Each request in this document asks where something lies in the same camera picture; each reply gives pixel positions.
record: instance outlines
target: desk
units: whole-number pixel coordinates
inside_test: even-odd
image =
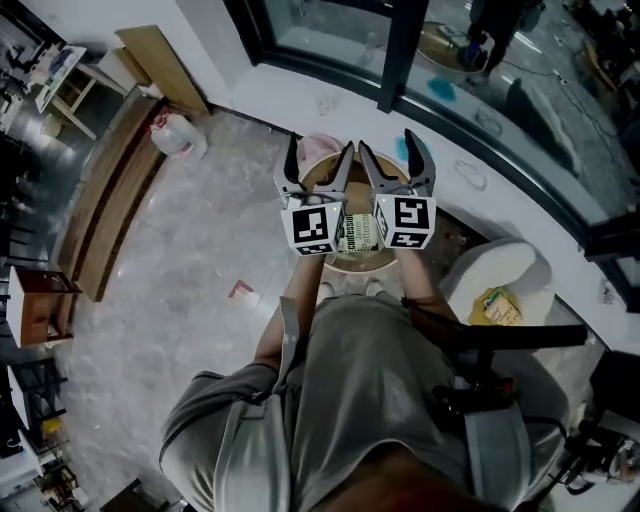
[[[100,83],[105,87],[109,87],[110,89],[113,89],[123,96],[127,96],[128,93],[125,89],[120,87],[120,85],[108,78],[99,70],[87,64],[81,63],[80,59],[86,51],[86,48],[82,48],[80,46],[67,45],[62,48],[62,50],[60,50],[60,53],[57,56],[54,56],[53,59],[50,59],[50,54],[47,54],[47,60],[43,61],[42,65],[38,64],[36,66],[36,70],[33,72],[34,75],[45,74],[48,76],[42,87],[42,90],[36,97],[35,102],[36,106],[38,107],[38,112],[40,113],[43,113],[45,108],[47,108],[47,106],[51,103],[69,121],[76,125],[85,135],[87,135],[92,140],[96,140],[96,134],[75,115],[75,112],[82,101],[86,98],[87,94],[89,94],[89,91],[96,83]],[[54,72],[51,72],[51,65],[56,66],[56,70]],[[60,96],[58,95],[58,91],[74,69],[77,69],[78,71],[89,77],[89,83],[82,90],[76,89],[72,86],[72,88],[74,88],[78,93],[78,96],[75,101],[71,105],[69,105],[62,98],[60,98]]]
[[[18,347],[70,339],[65,296],[80,293],[62,272],[11,267],[7,323]]]

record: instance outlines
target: wooden board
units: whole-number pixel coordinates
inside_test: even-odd
[[[171,46],[156,25],[116,30],[133,57],[173,103],[209,113]]]
[[[102,300],[131,220],[163,159],[151,134],[145,133],[104,207],[77,281],[80,289],[94,302]]]
[[[131,52],[126,48],[116,48],[113,53],[120,59],[120,62],[124,64],[127,71],[131,73],[131,76],[135,79],[136,83],[144,87],[149,87],[153,82],[149,75],[147,75],[142,69],[142,66],[138,63]]]
[[[77,279],[84,262],[93,229],[106,200],[115,186],[123,165],[121,160],[136,142],[136,134],[153,114],[158,102],[148,98],[136,100],[114,128],[90,174],[76,205],[67,234],[58,255],[58,266],[71,281]]]

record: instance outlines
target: black window frame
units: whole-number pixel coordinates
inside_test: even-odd
[[[382,77],[369,75],[364,70],[316,54],[278,47],[264,0],[224,0],[224,3],[254,66],[270,64],[355,92],[376,101],[382,112],[396,111],[451,140],[500,172],[544,208],[585,249],[587,259],[600,267],[622,297],[627,311],[640,313],[640,287],[632,286],[618,265],[616,258],[621,254],[619,245],[610,243],[616,240],[617,243],[637,244],[628,239],[628,233],[625,235],[624,231],[620,232],[624,221],[613,219],[589,226],[573,206],[515,151],[500,146],[484,131],[459,118],[446,107],[406,90],[429,0],[321,1],[366,10],[391,19]]]

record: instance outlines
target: blue object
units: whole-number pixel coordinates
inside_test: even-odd
[[[455,101],[456,91],[453,89],[453,85],[444,78],[432,78],[427,82],[429,89],[443,101]]]
[[[404,141],[404,136],[396,139],[396,155],[402,162],[409,161],[409,149],[407,143]]]

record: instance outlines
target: plastic jug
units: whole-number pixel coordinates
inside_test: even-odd
[[[156,116],[150,129],[151,140],[165,155],[195,162],[207,152],[204,135],[183,116],[170,112],[168,108]]]

